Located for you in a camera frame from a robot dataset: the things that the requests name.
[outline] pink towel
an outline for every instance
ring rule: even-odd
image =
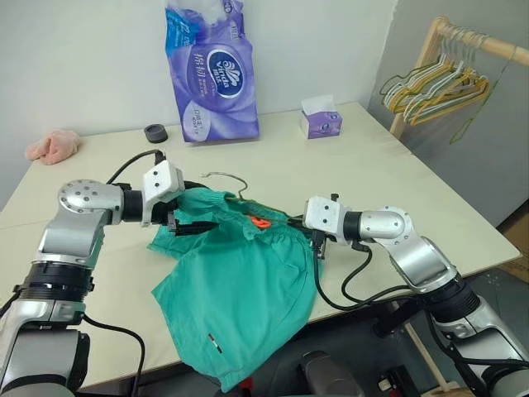
[[[52,165],[65,160],[77,152],[81,138],[73,131],[54,130],[40,141],[26,148],[28,160],[41,159],[43,164]]]

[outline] purple tissue package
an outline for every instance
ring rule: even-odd
[[[322,95],[302,101],[301,129],[306,138],[340,135],[341,122],[332,95]]]
[[[259,136],[242,2],[217,1],[224,15],[213,23],[195,10],[165,9],[165,52],[186,142]]]

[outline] black cap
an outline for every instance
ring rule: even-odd
[[[161,124],[151,124],[150,126],[145,127],[143,131],[145,132],[147,141],[150,143],[167,141],[167,131]]]

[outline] wooden clothes rack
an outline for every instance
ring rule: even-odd
[[[441,45],[441,38],[443,36],[450,37],[453,31],[454,25],[450,23],[448,17],[437,17],[433,20],[430,26],[430,30],[422,45],[421,54],[417,59],[415,65],[416,68],[428,65],[435,62],[439,55],[439,47]],[[524,66],[529,66],[529,50],[517,45],[508,43],[503,40],[495,39],[494,37],[488,37],[481,43],[477,41],[468,40],[469,36],[479,34],[475,31],[466,31],[462,36],[454,38],[454,40],[462,41],[467,45],[479,47],[481,50],[487,51],[489,54],[505,58],[506,60],[512,60]],[[404,117],[402,113],[399,113],[393,119],[393,124],[389,131],[400,139],[404,132]]]

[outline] white table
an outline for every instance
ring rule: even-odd
[[[179,127],[170,127],[169,139],[152,145],[143,131],[115,132],[84,138],[79,153],[58,165],[35,162],[0,215],[0,302],[7,300],[14,284],[23,281],[41,233],[55,215],[59,187],[79,178],[105,181],[123,162],[151,148],[165,151],[187,180],[237,191],[240,185],[235,180],[200,175],[214,170],[239,175],[250,185],[246,198],[288,213],[302,213],[309,197],[331,193],[340,194],[340,201],[355,210],[386,204],[405,208],[415,228],[436,242],[463,275],[519,256],[513,245],[359,104],[338,109],[344,124],[341,135],[335,137],[308,141],[298,129],[299,113],[282,112],[260,118],[259,141],[193,146],[183,142]],[[139,188],[152,161],[138,161],[119,180]],[[91,317],[130,328],[145,339],[147,370],[179,360],[150,294],[174,267],[173,259],[146,250],[155,231],[155,227],[143,229],[130,223],[107,227],[93,273],[96,288],[86,299]],[[365,254],[333,244],[327,250],[322,287],[333,300],[345,304],[340,284]],[[375,246],[374,259],[355,281],[354,291],[367,297],[401,283],[388,256]],[[318,297],[311,321],[336,313]],[[85,385],[136,370],[139,349],[134,340],[86,324],[80,328],[92,339]]]

